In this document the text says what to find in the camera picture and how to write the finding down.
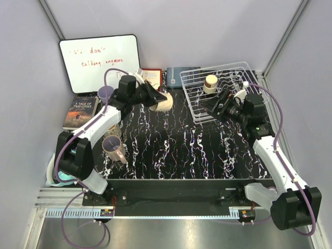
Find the cream and brown cup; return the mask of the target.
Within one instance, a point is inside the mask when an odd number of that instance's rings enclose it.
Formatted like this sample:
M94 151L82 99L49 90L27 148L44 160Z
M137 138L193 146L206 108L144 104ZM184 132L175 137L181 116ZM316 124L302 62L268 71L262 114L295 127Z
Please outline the cream and brown cup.
M203 85L203 91L206 94L212 94L217 89L218 78L215 75L207 75Z

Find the cream ribbed cup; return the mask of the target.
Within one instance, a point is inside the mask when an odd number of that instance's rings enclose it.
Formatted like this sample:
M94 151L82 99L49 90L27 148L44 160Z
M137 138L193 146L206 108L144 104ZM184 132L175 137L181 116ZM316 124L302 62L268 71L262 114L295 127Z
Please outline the cream ribbed cup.
M165 96L167 99L163 100L153 106L151 106L149 109L152 112L168 112L173 107L173 97L169 92L161 92L163 96Z

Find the lavender cup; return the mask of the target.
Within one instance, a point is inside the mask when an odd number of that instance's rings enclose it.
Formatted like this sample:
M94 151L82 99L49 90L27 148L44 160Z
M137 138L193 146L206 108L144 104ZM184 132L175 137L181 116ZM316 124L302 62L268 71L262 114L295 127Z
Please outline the lavender cup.
M106 86L105 87L104 86L104 87L101 87L98 90L97 95L98 95L98 98L102 101L102 103L107 104L108 100L112 96L113 92L114 92L113 87L111 87L111 86Z

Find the white patterned mug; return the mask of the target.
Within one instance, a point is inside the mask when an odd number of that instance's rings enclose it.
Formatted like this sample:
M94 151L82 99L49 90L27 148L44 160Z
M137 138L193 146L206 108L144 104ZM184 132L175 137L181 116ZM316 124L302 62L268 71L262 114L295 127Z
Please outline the white patterned mug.
M122 136L122 132L121 132L119 124L113 125L112 127L110 127L106 131L105 136L111 136L111 135L117 136L117 137L121 137Z

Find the pink cup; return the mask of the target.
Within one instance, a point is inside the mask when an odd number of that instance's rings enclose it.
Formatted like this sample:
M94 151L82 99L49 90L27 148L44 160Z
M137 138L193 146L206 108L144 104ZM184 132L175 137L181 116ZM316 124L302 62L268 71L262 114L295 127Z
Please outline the pink cup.
M106 137L102 142L102 148L112 161L120 161L122 164L127 163L126 151L119 137L115 135Z

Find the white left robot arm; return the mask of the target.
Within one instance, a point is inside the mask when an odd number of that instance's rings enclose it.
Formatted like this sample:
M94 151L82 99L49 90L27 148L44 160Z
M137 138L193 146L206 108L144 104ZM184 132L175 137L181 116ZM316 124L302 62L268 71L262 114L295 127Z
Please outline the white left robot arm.
M173 98L167 92L157 91L140 76L123 75L118 87L106 97L105 106L98 114L75 131L59 134L54 158L57 181L64 182L59 178L59 172L70 175L72 179L69 181L93 192L98 204L109 204L112 193L107 189L107 180L94 169L92 149L111 126L122 121L138 104L155 112L166 112L172 108Z

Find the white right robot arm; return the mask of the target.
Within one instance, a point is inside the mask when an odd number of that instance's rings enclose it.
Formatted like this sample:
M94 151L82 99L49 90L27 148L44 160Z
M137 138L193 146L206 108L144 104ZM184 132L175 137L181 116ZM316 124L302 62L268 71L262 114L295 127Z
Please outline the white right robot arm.
M240 205L255 202L269 211L279 230L297 229L310 225L315 232L322 194L296 173L278 144L267 119L264 99L260 94L250 93L240 99L226 89L218 95L200 101L199 105L219 121L232 120L241 126L244 139L263 161L274 181L272 191L261 183L250 183L236 192Z

